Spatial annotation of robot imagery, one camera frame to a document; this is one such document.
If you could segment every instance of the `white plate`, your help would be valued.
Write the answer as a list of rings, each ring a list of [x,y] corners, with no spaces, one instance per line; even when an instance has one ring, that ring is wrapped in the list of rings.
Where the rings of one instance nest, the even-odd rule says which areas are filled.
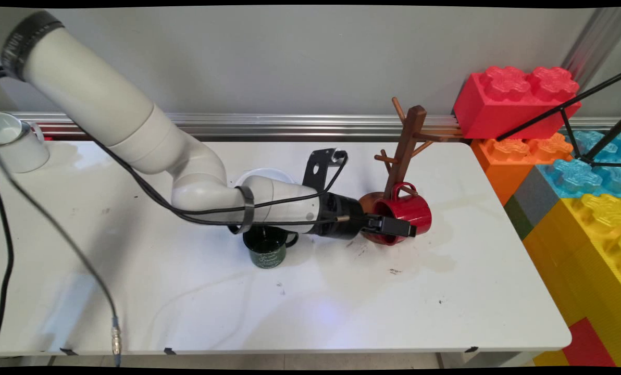
[[[234,186],[239,186],[246,180],[249,176],[262,176],[266,178],[271,178],[271,180],[279,180],[286,183],[296,183],[287,173],[281,171],[276,168],[257,168],[251,169],[246,173],[242,174],[241,177],[237,180]]]

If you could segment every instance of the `mug handle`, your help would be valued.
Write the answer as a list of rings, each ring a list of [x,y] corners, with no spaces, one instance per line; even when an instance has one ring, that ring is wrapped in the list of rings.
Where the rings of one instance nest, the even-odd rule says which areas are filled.
[[[394,202],[399,200],[399,192],[401,191],[401,186],[409,186],[413,191],[417,192],[417,188],[415,188],[414,185],[412,185],[412,183],[409,182],[399,182],[396,183],[393,187],[392,187],[392,200]]]
[[[34,122],[29,122],[28,124],[30,125],[31,128],[34,129],[35,135],[37,135],[37,139],[40,140],[40,142],[44,142],[44,134],[42,134],[42,130],[40,129],[40,126]]]
[[[299,233],[290,232],[288,233],[288,237],[290,234],[294,234],[294,238],[292,238],[292,240],[290,240],[289,242],[286,242],[285,247],[292,247],[292,245],[296,244],[296,241],[299,239]]]

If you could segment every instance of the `white mug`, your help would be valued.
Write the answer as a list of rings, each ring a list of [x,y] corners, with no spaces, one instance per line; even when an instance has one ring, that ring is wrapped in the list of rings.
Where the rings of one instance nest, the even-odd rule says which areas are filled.
[[[22,123],[11,114],[0,112],[0,160],[14,173],[33,171],[49,160],[44,135],[36,123]]]

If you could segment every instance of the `white wall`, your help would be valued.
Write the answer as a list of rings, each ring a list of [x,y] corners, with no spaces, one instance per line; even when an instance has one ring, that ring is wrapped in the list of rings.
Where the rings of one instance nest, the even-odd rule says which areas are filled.
[[[224,6],[50,9],[167,112],[450,114],[473,71],[563,62],[594,9]],[[0,109],[58,111],[1,80]]]
[[[595,76],[587,83],[592,88],[621,72],[621,39]],[[621,117],[621,81],[581,101],[575,116]]]

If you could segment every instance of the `green mug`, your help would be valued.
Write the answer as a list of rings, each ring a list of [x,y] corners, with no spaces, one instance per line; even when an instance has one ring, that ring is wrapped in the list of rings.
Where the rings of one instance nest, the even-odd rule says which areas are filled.
[[[243,233],[243,243],[248,247],[251,261],[259,268],[274,268],[281,264],[287,247],[296,244],[298,239],[299,233],[268,226],[254,226]]]

